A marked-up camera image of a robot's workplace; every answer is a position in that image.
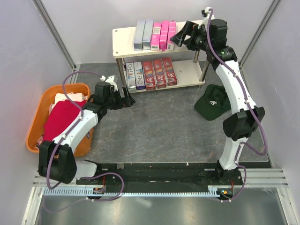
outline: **white wall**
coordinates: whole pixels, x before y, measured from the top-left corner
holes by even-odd
[[[300,215],[300,2],[284,0],[259,39],[244,71],[258,105],[272,162],[283,168]]]
[[[31,0],[0,3],[0,224],[19,225],[38,168],[26,135],[42,93],[71,69]]]
[[[202,18],[210,6],[228,21],[228,44],[241,58],[271,0],[43,0],[76,64],[115,62],[112,29],[136,26],[138,19],[186,21]],[[192,59],[192,52],[176,59]]]

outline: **product box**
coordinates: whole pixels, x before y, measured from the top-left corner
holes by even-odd
[[[155,22],[151,37],[151,50],[159,50],[161,23]]]
[[[168,30],[169,30],[169,21],[164,20],[161,24],[161,32],[159,39],[159,47],[162,51],[167,49],[167,40],[168,40]]]
[[[176,85],[177,84],[177,77],[174,72],[174,68],[172,65],[171,58],[163,58],[161,59],[165,69],[165,76],[167,78],[168,86]]]
[[[157,88],[166,88],[167,80],[165,78],[165,72],[161,60],[153,60],[152,63],[157,82]]]
[[[169,24],[167,49],[174,50],[174,43],[170,40],[176,34],[176,22],[172,20]]]
[[[136,25],[135,38],[133,40],[133,48],[135,49],[135,51],[143,50],[142,42],[143,42],[144,28],[145,28],[145,21],[139,20]]]
[[[127,87],[131,91],[135,91],[135,67],[133,62],[126,63]]]
[[[153,22],[153,19],[147,19],[145,23],[144,35],[142,37],[142,48],[146,50],[151,50]]]
[[[152,62],[151,61],[143,62],[142,67],[144,69],[146,90],[155,90],[156,82],[155,82]]]
[[[144,73],[143,67],[141,62],[135,62],[135,84],[137,90],[144,90],[146,89],[145,80],[144,80]]]

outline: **marble surface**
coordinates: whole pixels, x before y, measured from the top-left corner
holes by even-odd
[[[116,63],[82,64],[82,71],[120,77]],[[98,78],[79,74],[77,83],[86,83],[94,92]],[[126,109],[109,111],[95,127],[90,152],[81,159],[99,163],[139,162],[216,162],[222,155],[225,134],[222,122],[230,111],[214,121],[207,121],[194,109],[208,84],[222,85],[210,67],[206,84],[132,94],[136,103]],[[263,149],[259,131],[248,141]],[[244,148],[240,161],[262,162],[260,157]]]

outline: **red cloth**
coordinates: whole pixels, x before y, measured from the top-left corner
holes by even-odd
[[[83,107],[86,100],[76,103],[80,107]],[[43,140],[52,141],[53,138],[60,135],[75,120],[79,112],[80,110],[69,100],[58,102],[52,109],[44,125],[45,132]]]

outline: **box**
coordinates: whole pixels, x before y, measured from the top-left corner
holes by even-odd
[[[73,84],[65,84],[66,93],[82,93],[84,96],[90,97],[90,89],[88,85],[84,83],[73,83]],[[30,127],[30,131],[28,133],[26,139],[26,146],[29,151],[39,153],[35,147],[37,145],[37,140],[43,135],[44,133],[44,124],[46,123],[48,116],[49,116],[49,106],[54,104],[55,102],[55,95],[57,93],[63,93],[62,85],[57,85],[50,87],[46,90],[37,107],[36,113],[34,115],[33,122]],[[93,136],[93,128],[89,131],[89,136],[85,136],[80,143],[78,144],[74,156],[85,156],[90,151],[90,144]]]
[[[142,48],[151,50],[151,37],[153,30],[153,19],[147,19],[144,28],[144,35],[142,37]]]
[[[168,40],[168,30],[169,30],[169,21],[164,20],[161,24],[161,32],[159,39],[159,47],[162,51],[167,49],[167,40]]]
[[[156,82],[153,73],[152,62],[151,61],[143,62],[142,67],[144,69],[146,90],[155,90]]]
[[[143,67],[141,62],[135,62],[135,84],[137,90],[144,90],[146,89],[145,80],[144,80],[144,73]]]
[[[136,25],[135,29],[135,38],[133,40],[133,48],[135,51],[142,51],[143,50],[143,34],[145,28],[145,21],[139,20]]]
[[[152,63],[157,82],[157,88],[166,88],[167,80],[165,79],[165,72],[161,60],[153,60]]]
[[[172,20],[169,24],[167,49],[174,50],[174,43],[170,40],[176,34],[176,22]]]
[[[151,37],[151,50],[159,50],[160,29],[161,23],[155,22]]]
[[[127,87],[131,91],[135,91],[135,67],[133,62],[126,63]]]
[[[177,77],[174,72],[174,68],[172,65],[171,58],[163,58],[161,59],[165,69],[165,76],[167,78],[168,86],[173,86],[177,84]]]

